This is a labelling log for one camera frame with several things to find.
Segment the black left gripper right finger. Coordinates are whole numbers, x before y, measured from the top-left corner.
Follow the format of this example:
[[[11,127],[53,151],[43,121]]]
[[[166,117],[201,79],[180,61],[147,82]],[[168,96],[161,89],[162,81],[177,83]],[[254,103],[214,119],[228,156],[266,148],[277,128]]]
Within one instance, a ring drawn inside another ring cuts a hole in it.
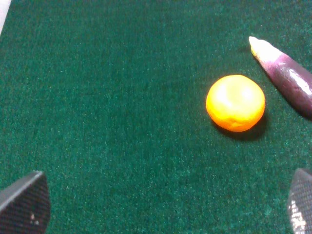
[[[312,172],[296,169],[289,191],[287,212],[295,234],[312,232]]]

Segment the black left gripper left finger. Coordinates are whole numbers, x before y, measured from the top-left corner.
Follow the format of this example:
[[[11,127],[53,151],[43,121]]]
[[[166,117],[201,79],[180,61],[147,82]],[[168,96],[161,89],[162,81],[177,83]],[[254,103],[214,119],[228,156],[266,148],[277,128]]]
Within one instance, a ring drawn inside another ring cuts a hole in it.
[[[33,171],[0,191],[0,232],[43,234],[50,211],[46,175]]]

